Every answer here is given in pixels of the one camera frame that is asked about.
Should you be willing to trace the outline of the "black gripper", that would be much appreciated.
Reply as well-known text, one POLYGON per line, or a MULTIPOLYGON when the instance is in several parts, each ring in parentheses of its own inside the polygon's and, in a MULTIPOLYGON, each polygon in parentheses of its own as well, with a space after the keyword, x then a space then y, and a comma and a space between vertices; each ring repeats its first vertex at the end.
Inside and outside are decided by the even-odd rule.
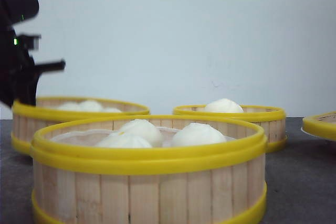
POLYGON ((63 71, 64 60, 36 64, 29 55, 39 48, 41 35, 1 31, 1 102, 12 107, 15 101, 36 105, 36 90, 45 72, 63 71))

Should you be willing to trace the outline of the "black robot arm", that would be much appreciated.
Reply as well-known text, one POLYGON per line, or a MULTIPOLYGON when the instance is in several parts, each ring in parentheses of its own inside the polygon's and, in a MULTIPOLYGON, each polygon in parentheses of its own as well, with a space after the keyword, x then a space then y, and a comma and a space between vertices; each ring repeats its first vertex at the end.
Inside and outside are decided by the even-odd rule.
POLYGON ((14 25, 34 18, 38 0, 1 0, 1 102, 36 105, 36 90, 45 72, 63 71, 64 60, 36 64, 29 51, 39 48, 39 34, 16 34, 14 25))

